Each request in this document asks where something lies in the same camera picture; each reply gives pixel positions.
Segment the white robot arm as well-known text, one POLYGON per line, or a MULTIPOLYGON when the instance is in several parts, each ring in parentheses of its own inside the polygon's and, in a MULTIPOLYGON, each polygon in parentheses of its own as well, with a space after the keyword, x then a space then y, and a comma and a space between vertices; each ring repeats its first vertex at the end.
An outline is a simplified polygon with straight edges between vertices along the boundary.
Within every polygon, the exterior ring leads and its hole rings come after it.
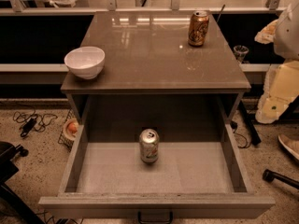
POLYGON ((255 118, 268 124, 278 120, 299 96, 299 0, 293 0, 255 40, 262 44, 272 42, 274 52, 285 59, 278 68, 270 68, 265 76, 255 118))

